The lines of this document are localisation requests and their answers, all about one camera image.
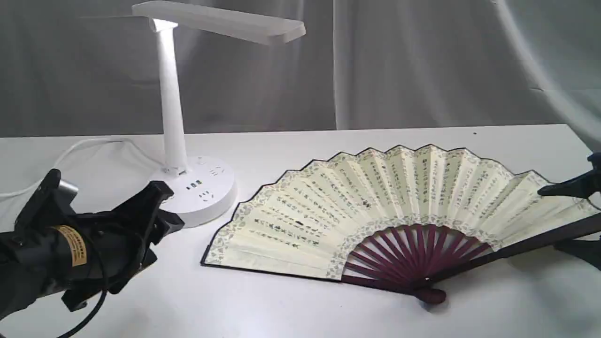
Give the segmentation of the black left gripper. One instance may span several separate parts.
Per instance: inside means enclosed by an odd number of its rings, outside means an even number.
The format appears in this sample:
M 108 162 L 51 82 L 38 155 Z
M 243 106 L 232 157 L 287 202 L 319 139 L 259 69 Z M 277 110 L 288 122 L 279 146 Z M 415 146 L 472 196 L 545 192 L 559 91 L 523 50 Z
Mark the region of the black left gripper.
M 185 226 L 178 214 L 161 210 L 173 194 L 165 182 L 151 181 L 112 210 L 73 210 L 65 224 L 48 227 L 52 259 L 47 294 L 62 292 L 64 305 L 74 312 L 98 293 L 120 293 L 157 262 L 151 246 Z

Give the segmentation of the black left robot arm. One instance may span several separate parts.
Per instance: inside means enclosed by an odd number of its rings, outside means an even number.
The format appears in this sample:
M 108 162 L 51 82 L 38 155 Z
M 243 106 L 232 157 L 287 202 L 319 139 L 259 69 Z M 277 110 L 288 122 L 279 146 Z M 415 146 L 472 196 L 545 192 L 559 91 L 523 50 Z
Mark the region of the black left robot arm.
M 60 292 L 71 312 L 102 291 L 118 294 L 157 261 L 150 246 L 184 225 L 160 210 L 173 196 L 162 181 L 104 212 L 76 213 L 70 205 L 76 194 L 61 180 L 42 183 L 15 229 L 1 234 L 1 317 Z

